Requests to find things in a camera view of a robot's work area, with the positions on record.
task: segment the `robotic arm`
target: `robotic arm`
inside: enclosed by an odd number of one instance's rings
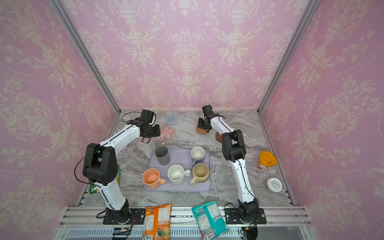
[[[213,112],[212,106],[204,106],[203,114],[204,118],[199,119],[197,127],[206,131],[214,128],[221,135],[224,158],[230,161],[236,179],[240,219],[245,223],[252,222],[256,218],[259,204],[251,189],[245,168],[246,150],[243,134],[240,130],[228,126],[223,116]]]
[[[117,183],[116,156],[132,140],[141,137],[160,136],[160,126],[154,125],[154,113],[143,110],[141,116],[129,120],[118,133],[99,144],[87,146],[83,175],[101,192],[106,202],[106,214],[125,224],[131,217],[128,200],[122,195]]]

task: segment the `blue woven coaster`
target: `blue woven coaster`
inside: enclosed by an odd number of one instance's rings
[[[177,115],[174,115],[174,114],[166,116],[166,120],[165,120],[166,124],[168,124],[168,125],[173,125],[173,124],[177,123],[178,121],[179,121],[179,117]]]

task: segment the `purple tray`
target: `purple tray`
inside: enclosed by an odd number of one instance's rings
[[[192,174],[189,176],[185,176],[185,180],[180,185],[173,185],[169,178],[168,178],[168,169],[172,167],[173,165],[177,164],[184,168],[184,170],[191,170],[192,172],[192,157],[191,157],[191,150],[192,149],[176,149],[176,148],[169,148],[169,155],[170,155],[170,163],[166,166],[162,166],[159,164],[159,161],[157,160],[155,156],[155,150],[153,150],[151,159],[149,160],[149,166],[148,168],[156,168],[160,172],[160,177],[165,179],[167,183],[165,185],[160,185],[160,187],[156,189],[150,189],[146,185],[144,185],[144,188],[148,191],[167,191],[167,192],[208,192],[211,189],[211,176],[209,175],[209,178],[207,181],[200,183],[196,182],[195,185],[190,186],[189,182],[192,180]],[[210,154],[208,150],[205,150],[205,156],[203,158],[203,163],[207,165],[209,168],[209,173],[211,174],[210,170]]]

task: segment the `beige mug handle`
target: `beige mug handle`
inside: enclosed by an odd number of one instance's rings
[[[159,178],[159,182],[160,182],[162,185],[165,185],[167,181],[166,181],[165,179]]]
[[[191,186],[195,185],[196,181],[197,181],[196,177],[193,177],[192,180],[189,182],[189,185]]]

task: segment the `teal snack bag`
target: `teal snack bag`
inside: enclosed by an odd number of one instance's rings
[[[203,240],[213,239],[229,231],[218,210],[216,201],[206,202],[203,205],[193,207],[192,212],[199,225]]]

